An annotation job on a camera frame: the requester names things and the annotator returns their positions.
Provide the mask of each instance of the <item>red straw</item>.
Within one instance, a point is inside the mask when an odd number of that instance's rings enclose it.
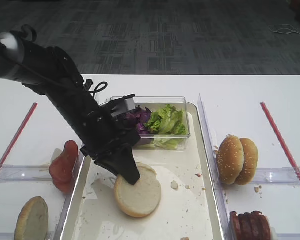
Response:
[[[18,131],[16,131],[16,134],[14,135],[14,137],[12,138],[8,148],[5,150],[2,158],[0,159],[0,169],[2,167],[2,165],[5,163],[9,153],[11,152],[12,148],[14,147],[15,143],[17,142],[19,136],[21,135],[22,131],[24,130],[25,126],[27,125],[29,119],[31,118],[32,114],[34,113],[36,107],[37,107],[38,103],[35,102],[32,104],[32,107],[30,108],[29,112],[27,113],[27,115],[25,116],[23,122],[21,123]]]
[[[292,166],[293,168],[297,168],[298,165],[297,165],[297,163],[296,163],[294,157],[292,156],[292,154],[291,154],[291,152],[290,152],[290,150],[289,150],[289,148],[288,148],[288,146],[287,146],[287,144],[286,144],[284,138],[282,137],[282,135],[281,135],[281,133],[280,133],[280,131],[279,131],[279,129],[278,129],[278,127],[277,127],[277,125],[276,125],[274,119],[272,118],[272,116],[271,116],[271,114],[270,114],[270,112],[269,112],[269,110],[268,110],[266,104],[265,104],[264,102],[261,102],[260,105],[261,105],[261,107],[262,107],[262,109],[263,109],[263,111],[264,111],[266,117],[268,118],[268,120],[269,120],[269,122],[270,122],[270,124],[271,124],[271,126],[272,126],[272,129],[274,130],[275,135],[276,135],[276,137],[278,138],[278,140],[279,140],[279,142],[280,142],[280,144],[281,144],[281,146],[282,146],[282,148],[283,148],[283,150],[284,150],[284,152],[285,152],[285,155],[286,155],[287,158],[289,159],[289,162],[290,162],[291,166]],[[298,176],[298,178],[299,178],[299,180],[300,180],[300,173],[299,173],[299,172],[296,172],[296,175]]]

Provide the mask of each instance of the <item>gray carpet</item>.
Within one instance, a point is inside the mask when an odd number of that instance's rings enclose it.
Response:
[[[30,24],[82,74],[300,75],[285,0],[0,0],[0,32]]]

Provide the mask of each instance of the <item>sesame seed bun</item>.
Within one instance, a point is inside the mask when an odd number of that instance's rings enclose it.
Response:
[[[248,138],[241,138],[240,141],[244,151],[244,164],[235,184],[246,185],[256,174],[259,155],[258,148],[253,141]]]
[[[216,155],[219,179],[227,185],[233,184],[244,167],[245,154],[240,139],[228,136],[221,143]]]

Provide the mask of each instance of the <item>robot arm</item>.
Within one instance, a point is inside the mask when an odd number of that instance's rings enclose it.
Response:
[[[125,128],[114,117],[135,109],[135,95],[99,106],[92,94],[104,90],[106,82],[89,91],[92,81],[84,81],[65,51],[59,47],[43,48],[34,43],[34,29],[28,25],[21,29],[0,34],[0,78],[20,82],[46,95],[84,143],[82,153],[134,185],[140,174],[132,146],[140,136],[135,128]]]

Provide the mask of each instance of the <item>crumb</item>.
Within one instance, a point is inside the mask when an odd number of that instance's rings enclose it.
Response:
[[[179,184],[176,181],[173,180],[171,182],[171,188],[174,189],[174,190],[178,190]]]

